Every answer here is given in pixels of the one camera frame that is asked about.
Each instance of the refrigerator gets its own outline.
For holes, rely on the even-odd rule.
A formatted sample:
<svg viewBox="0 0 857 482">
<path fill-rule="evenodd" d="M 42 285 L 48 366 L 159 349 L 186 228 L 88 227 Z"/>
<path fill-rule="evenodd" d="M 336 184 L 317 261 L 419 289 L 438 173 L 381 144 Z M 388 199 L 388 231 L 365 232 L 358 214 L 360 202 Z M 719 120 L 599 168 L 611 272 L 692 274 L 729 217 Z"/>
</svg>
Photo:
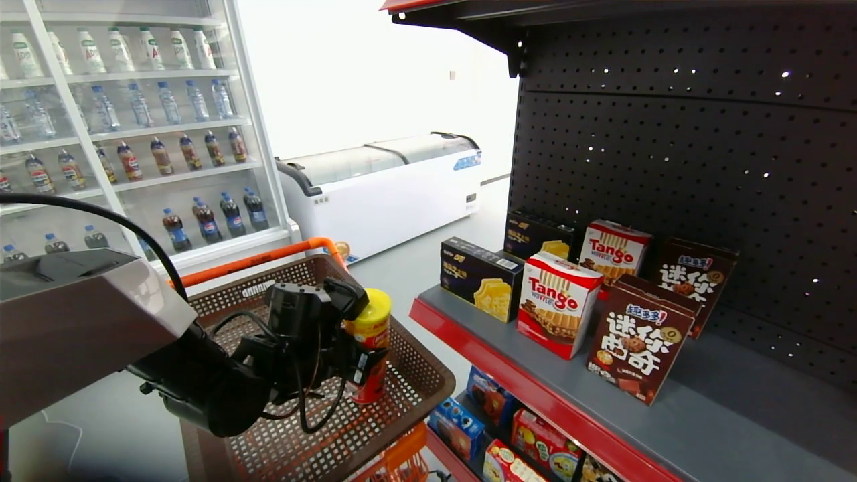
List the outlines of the refrigerator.
<svg viewBox="0 0 857 482">
<path fill-rule="evenodd" d="M 300 241 L 239 23 L 229 0 L 0 0 L 0 190 L 123 214 L 182 274 Z M 108 220 L 0 207 L 6 255 L 103 245 L 164 273 Z"/>
</svg>

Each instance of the glass refrigerator door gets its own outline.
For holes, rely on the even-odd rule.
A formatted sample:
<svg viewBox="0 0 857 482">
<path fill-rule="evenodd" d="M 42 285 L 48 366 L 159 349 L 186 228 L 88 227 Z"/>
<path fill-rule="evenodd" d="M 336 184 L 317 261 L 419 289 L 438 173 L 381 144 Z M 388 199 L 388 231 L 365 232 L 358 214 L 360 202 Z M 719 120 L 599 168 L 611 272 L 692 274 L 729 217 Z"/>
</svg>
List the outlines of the glass refrigerator door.
<svg viewBox="0 0 857 482">
<path fill-rule="evenodd" d="M 90 164 L 183 274 L 288 244 L 232 8 L 224 0 L 39 2 L 81 109 Z"/>
</svg>

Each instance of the orange basket handle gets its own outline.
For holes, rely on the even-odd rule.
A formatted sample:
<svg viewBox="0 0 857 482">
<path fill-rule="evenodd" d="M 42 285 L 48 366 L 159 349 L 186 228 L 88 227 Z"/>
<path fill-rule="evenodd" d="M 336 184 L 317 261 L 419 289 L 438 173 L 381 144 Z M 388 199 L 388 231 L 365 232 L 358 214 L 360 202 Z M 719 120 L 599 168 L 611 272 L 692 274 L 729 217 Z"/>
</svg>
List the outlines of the orange basket handle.
<svg viewBox="0 0 857 482">
<path fill-rule="evenodd" d="M 226 264 L 215 266 L 214 268 L 204 269 L 199 273 L 188 274 L 187 276 L 182 277 L 182 284 L 186 288 L 193 285 L 199 285 L 200 283 L 214 280 L 220 276 L 237 273 L 238 271 L 252 268 L 253 266 L 259 266 L 266 262 L 271 262 L 280 258 L 285 258 L 286 256 L 292 256 L 297 253 L 318 248 L 327 248 L 327 252 L 330 253 L 330 256 L 333 256 L 333 259 L 345 268 L 345 262 L 342 261 L 342 256 L 339 255 L 339 250 L 336 248 L 336 244 L 334 244 L 333 241 L 328 238 L 310 238 L 306 241 L 290 244 L 259 255 L 249 256 L 233 262 L 227 262 Z"/>
</svg>

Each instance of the white wall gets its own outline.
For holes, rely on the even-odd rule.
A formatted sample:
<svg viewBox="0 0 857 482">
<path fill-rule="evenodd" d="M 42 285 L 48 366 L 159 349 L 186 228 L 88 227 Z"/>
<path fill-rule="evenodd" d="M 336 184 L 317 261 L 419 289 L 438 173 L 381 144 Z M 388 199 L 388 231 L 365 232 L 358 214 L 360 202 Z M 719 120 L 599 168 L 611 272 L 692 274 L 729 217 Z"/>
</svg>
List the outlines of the white wall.
<svg viewBox="0 0 857 482">
<path fill-rule="evenodd" d="M 250 67 L 281 158 L 445 130 L 509 172 L 518 81 L 462 33 L 393 25 L 381 0 L 238 0 Z M 450 80 L 455 71 L 455 80 Z"/>
</svg>

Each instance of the snack package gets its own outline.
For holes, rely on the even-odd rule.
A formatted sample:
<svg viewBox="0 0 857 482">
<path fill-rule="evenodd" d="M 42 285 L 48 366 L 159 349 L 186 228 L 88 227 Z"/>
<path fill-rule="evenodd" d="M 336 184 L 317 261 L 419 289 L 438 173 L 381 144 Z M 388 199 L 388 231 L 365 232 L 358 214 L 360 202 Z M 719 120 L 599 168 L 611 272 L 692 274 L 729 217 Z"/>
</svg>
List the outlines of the snack package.
<svg viewBox="0 0 857 482">
<path fill-rule="evenodd" d="M 469 461 L 479 454 L 485 425 L 455 399 L 447 398 L 435 407 L 428 426 L 462 459 Z"/>
<path fill-rule="evenodd" d="M 565 482 L 572 482 L 578 461 L 584 454 L 577 444 L 525 408 L 515 413 L 512 445 Z"/>
<path fill-rule="evenodd" d="M 512 423 L 518 401 L 475 365 L 470 368 L 466 390 L 467 396 L 485 412 L 494 426 L 508 427 Z"/>
<path fill-rule="evenodd" d="M 518 331 L 571 359 L 583 343 L 602 280 L 595 271 L 550 253 L 536 253 L 524 267 Z"/>
<path fill-rule="evenodd" d="M 586 368 L 651 405 L 701 307 L 625 274 L 604 305 Z"/>
<path fill-rule="evenodd" d="M 571 261 L 578 250 L 574 246 L 574 228 L 526 213 L 520 209 L 509 211 L 506 217 L 506 241 L 503 250 L 526 261 L 539 251 Z"/>
<path fill-rule="evenodd" d="M 494 440 L 485 450 L 482 480 L 487 482 L 547 482 L 503 442 Z"/>
<path fill-rule="evenodd" d="M 696 339 L 702 333 L 737 262 L 737 251 L 684 239 L 671 238 L 660 249 L 658 271 L 651 280 L 702 303 L 702 310 L 691 328 L 691 338 Z"/>
<path fill-rule="evenodd" d="M 622 479 L 590 454 L 584 455 L 580 482 L 622 482 Z"/>
<path fill-rule="evenodd" d="M 502 322 L 514 319 L 524 264 L 461 238 L 440 244 L 440 285 Z"/>
<path fill-rule="evenodd" d="M 580 266 L 604 275 L 599 298 L 605 299 L 613 283 L 623 274 L 637 275 L 651 235 L 607 220 L 596 220 L 586 228 Z"/>
</svg>

